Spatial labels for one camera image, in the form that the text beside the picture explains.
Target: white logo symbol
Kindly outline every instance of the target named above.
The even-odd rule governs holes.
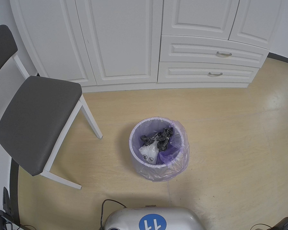
[[[147,226],[147,220],[144,220],[144,225],[145,225],[145,230],[151,229],[151,227]],[[154,225],[155,225],[155,230],[158,230],[159,228],[161,228],[161,225],[158,226],[156,219],[154,219]]]

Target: logo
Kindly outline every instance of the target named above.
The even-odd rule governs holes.
[[[157,214],[143,216],[139,222],[140,230],[165,230],[166,220]]]

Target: white chair leg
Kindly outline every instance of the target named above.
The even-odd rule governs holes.
[[[103,137],[103,134],[101,133],[100,129],[98,128],[98,125],[97,125],[95,119],[93,118],[93,115],[92,115],[90,109],[88,108],[88,105],[87,105],[83,95],[81,95],[79,100],[80,100],[80,102],[82,104],[81,111],[85,115],[85,117],[88,120],[88,122],[89,122],[90,126],[92,127],[92,129],[94,130],[96,136],[99,139],[101,139]]]
[[[46,170],[43,170],[40,175],[42,175],[42,176],[44,176],[44,177],[47,177],[47,178],[49,178],[49,179],[52,179],[52,180],[54,180],[54,181],[56,181],[56,182],[62,183],[62,184],[64,184],[64,185],[74,187],[74,188],[76,188],[76,189],[81,189],[81,187],[82,187],[82,186],[79,185],[79,184],[70,182],[70,181],[68,181],[68,180],[66,180],[66,179],[64,179],[64,178],[62,178],[62,177],[59,177],[59,176],[57,176],[57,175],[55,175],[55,174],[53,174],[53,173],[50,173],[49,171],[46,171]]]

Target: light wood floor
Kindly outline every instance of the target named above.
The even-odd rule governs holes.
[[[79,113],[51,172],[81,190],[19,169],[22,224],[37,230],[99,228],[101,203],[184,206],[207,230],[273,226],[288,216],[288,64],[267,59],[246,89],[129,90],[84,94],[104,137]],[[135,173],[128,138],[142,119],[184,125],[187,170],[153,183]],[[120,206],[108,202],[105,219]]]

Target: metal handle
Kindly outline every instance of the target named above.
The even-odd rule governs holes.
[[[223,75],[223,72],[221,72],[220,74],[213,74],[213,73],[208,73],[208,75],[212,75],[212,76],[220,76],[220,75]]]
[[[232,56],[232,53],[224,54],[224,53],[220,53],[219,51],[217,52],[217,54],[221,56]]]

